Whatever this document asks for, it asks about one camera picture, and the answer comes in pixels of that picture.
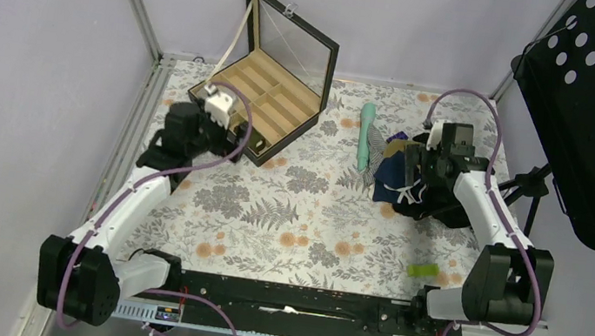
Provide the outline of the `green small block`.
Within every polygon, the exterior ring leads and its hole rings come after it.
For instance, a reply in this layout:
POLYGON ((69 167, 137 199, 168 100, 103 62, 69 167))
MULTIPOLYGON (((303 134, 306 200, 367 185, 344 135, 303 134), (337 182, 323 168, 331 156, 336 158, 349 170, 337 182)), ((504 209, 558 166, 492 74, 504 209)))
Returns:
POLYGON ((438 276, 440 273, 438 264, 409 264, 406 267, 407 275, 412 278, 428 278, 438 276))

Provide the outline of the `navy blue white-trimmed underwear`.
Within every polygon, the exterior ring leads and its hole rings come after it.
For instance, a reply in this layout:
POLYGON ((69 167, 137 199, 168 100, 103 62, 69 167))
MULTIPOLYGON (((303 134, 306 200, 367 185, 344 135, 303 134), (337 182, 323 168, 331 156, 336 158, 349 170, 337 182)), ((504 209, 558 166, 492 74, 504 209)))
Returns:
POLYGON ((415 205, 423 203, 425 183, 418 165, 410 168, 403 152, 384 158, 374 174, 372 200, 392 205, 415 205))

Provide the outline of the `purple small cloth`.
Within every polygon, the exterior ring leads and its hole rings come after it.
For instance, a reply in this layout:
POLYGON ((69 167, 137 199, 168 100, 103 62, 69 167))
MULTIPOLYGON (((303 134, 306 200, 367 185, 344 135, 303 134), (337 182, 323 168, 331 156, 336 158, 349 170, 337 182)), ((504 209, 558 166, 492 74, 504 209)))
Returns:
POLYGON ((399 132, 391 135, 390 137, 388 137, 386 142, 391 143, 392 141, 395 141, 395 140, 401 140, 401 139, 407 140, 408 138, 409 137, 407 136, 406 133, 404 133, 403 131, 399 131, 399 132))

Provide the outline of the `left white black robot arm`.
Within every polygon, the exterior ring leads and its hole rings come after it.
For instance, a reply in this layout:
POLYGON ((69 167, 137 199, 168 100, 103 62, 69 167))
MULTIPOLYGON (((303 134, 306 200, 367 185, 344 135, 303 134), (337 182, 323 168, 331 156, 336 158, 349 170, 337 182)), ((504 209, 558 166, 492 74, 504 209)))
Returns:
POLYGON ((121 246, 192 171, 237 162, 252 135, 251 118, 234 123, 218 104, 173 104, 121 189, 65 237, 39 250, 37 302, 60 327, 100 326, 121 299, 152 290, 160 299, 181 288, 181 262, 158 250, 117 260, 121 246))

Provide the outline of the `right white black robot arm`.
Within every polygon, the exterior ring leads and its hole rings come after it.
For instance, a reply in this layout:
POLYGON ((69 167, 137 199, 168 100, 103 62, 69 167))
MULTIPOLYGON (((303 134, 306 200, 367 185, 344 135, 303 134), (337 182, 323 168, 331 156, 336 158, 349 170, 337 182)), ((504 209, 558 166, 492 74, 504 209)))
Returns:
POLYGON ((512 218, 492 176, 488 159, 473 155, 468 146, 428 150, 417 143, 404 150, 408 178, 424 187, 417 202, 425 216, 459 204, 480 249, 475 265, 459 288, 427 289, 408 312, 408 327, 430 336, 442 320, 478 323, 500 330, 521 325, 528 336, 541 320, 554 262, 546 250, 534 247, 512 218))

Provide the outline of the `black cloth pile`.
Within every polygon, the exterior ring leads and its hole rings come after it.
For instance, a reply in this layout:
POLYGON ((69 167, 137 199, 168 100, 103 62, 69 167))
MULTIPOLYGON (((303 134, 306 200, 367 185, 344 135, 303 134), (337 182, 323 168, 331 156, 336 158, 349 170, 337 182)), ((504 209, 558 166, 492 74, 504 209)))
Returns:
POLYGON ((394 204, 395 212, 416 221, 434 218, 447 228, 460 229, 470 227, 463 206, 458 202, 449 189, 440 187, 427 187, 422 193, 420 204, 394 204))

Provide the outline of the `grey striped cloth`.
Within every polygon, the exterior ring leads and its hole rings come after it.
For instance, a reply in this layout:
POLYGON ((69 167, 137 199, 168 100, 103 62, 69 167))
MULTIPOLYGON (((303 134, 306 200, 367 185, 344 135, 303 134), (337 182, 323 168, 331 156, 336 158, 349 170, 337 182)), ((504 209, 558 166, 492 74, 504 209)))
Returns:
POLYGON ((367 146, 369 148, 368 164, 363 172, 363 183, 365 186, 371 186, 375 183, 375 174, 378 171, 379 166, 383 162, 385 151, 388 143, 385 141, 384 136, 375 127, 374 124, 368 126, 367 132, 367 146))

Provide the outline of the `black tripod stand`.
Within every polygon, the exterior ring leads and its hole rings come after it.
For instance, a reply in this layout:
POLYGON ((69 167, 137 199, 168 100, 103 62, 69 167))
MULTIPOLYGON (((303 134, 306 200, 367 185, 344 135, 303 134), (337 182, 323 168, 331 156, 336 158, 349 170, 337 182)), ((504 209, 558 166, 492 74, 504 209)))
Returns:
POLYGON ((502 192, 509 191, 503 197, 507 205, 513 204, 522 197, 531 199, 531 206, 529 207, 523 230, 523 234, 527 237, 530 236, 541 199, 549 194, 549 189, 545 182, 550 174, 552 174, 552 168, 549 164, 545 164, 540 168, 532 168, 528 173, 518 174, 512 180, 507 180, 498 186, 502 192))

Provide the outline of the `black wooden compartment box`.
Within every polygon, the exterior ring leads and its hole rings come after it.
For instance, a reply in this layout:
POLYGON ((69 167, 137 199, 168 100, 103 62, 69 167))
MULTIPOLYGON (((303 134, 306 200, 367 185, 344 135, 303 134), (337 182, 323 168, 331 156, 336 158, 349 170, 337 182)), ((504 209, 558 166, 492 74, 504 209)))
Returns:
POLYGON ((248 49, 189 88, 193 101, 205 96, 204 86, 219 81, 241 91, 249 107, 237 104, 231 126, 252 122, 244 150, 261 166, 318 122, 338 61, 339 45, 299 16, 293 3, 245 0, 248 49))

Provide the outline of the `floral patterned table mat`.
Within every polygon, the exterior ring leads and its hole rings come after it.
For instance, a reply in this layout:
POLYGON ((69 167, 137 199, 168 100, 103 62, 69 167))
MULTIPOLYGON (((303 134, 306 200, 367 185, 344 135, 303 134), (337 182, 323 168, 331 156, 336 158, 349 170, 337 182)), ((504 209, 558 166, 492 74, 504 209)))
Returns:
POLYGON ((430 113, 471 123, 478 155, 494 152, 495 124, 480 99, 335 81, 313 128, 259 167, 243 159, 193 172, 127 238, 120 258, 157 248, 187 270, 398 299, 424 285, 461 285, 479 253, 471 230, 404 217, 364 185, 356 163, 367 102, 385 136, 419 134, 430 113), (438 264, 440 273, 412 278, 409 264, 438 264))

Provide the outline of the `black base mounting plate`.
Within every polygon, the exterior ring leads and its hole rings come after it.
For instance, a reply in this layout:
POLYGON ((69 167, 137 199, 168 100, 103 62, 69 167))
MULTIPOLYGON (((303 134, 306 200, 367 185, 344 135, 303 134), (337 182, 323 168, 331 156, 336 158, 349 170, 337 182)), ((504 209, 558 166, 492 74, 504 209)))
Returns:
POLYGON ((116 314, 241 336, 462 336, 397 299, 187 270, 175 289, 122 300, 116 314))

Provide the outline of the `tan beige cloth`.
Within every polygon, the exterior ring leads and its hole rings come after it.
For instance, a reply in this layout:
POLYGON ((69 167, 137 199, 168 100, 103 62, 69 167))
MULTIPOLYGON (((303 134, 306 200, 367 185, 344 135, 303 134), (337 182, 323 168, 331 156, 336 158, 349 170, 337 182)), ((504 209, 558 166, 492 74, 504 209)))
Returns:
POLYGON ((405 153, 405 149, 413 145, 415 148, 418 148, 420 143, 409 139, 394 139, 384 148, 384 152, 382 153, 383 158, 391 158, 399 152, 405 153))

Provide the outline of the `mint green rolled cloth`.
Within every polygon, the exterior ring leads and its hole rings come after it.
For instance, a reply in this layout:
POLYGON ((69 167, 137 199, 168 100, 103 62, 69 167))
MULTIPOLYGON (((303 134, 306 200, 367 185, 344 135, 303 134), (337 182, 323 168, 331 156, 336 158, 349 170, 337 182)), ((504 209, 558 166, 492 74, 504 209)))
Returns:
POLYGON ((361 108, 360 119, 360 132, 358 138, 358 150, 357 150, 357 168, 358 171, 364 171, 369 164, 370 148, 368 143, 368 132, 369 127, 372 125, 376 118, 376 108, 374 103, 365 103, 361 108))

